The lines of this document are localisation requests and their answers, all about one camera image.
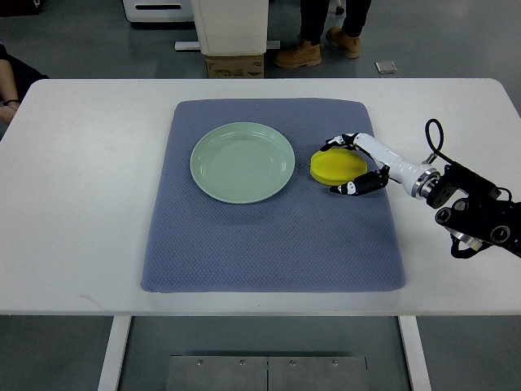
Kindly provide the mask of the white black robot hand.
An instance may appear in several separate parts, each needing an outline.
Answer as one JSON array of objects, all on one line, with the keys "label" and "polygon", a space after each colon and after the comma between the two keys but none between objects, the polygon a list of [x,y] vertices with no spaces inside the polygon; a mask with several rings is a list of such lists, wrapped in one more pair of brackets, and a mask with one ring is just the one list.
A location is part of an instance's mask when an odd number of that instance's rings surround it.
[{"label": "white black robot hand", "polygon": [[326,140],[321,152],[343,147],[349,151],[359,151],[367,155],[378,167],[330,191],[346,195],[361,196],[384,188],[389,180],[400,183],[405,192],[416,199],[426,198],[440,179],[440,173],[430,164],[414,164],[399,156],[390,147],[364,133],[341,134]]}]

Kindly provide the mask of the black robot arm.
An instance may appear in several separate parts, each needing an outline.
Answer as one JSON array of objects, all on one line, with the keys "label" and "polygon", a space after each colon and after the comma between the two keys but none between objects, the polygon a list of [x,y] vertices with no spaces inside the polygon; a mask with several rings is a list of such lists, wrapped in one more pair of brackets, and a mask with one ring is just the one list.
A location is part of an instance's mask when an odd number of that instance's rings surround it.
[{"label": "black robot arm", "polygon": [[[508,194],[505,200],[502,192]],[[520,255],[520,203],[508,189],[454,162],[422,196],[436,210],[436,223],[449,232],[453,257],[468,259],[492,246]]]}]

